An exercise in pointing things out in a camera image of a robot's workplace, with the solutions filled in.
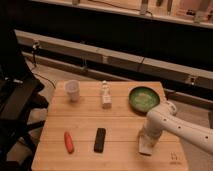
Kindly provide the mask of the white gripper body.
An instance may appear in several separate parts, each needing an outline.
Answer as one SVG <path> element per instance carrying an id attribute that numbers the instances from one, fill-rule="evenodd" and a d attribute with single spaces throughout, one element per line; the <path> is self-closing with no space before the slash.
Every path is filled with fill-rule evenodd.
<path id="1" fill-rule="evenodd" d="M 153 148 L 157 143 L 159 137 L 159 134 L 149 134 L 145 130 L 140 130 L 138 133 L 139 147 Z"/>

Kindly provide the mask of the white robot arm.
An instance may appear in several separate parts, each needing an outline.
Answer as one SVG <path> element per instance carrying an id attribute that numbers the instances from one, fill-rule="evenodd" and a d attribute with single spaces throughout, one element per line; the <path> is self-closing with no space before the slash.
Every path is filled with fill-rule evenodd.
<path id="1" fill-rule="evenodd" d="M 202 127 L 175 116 L 176 106 L 165 101 L 152 108 L 139 132 L 139 152 L 151 155 L 163 131 L 168 131 L 213 155 L 213 129 Z"/>

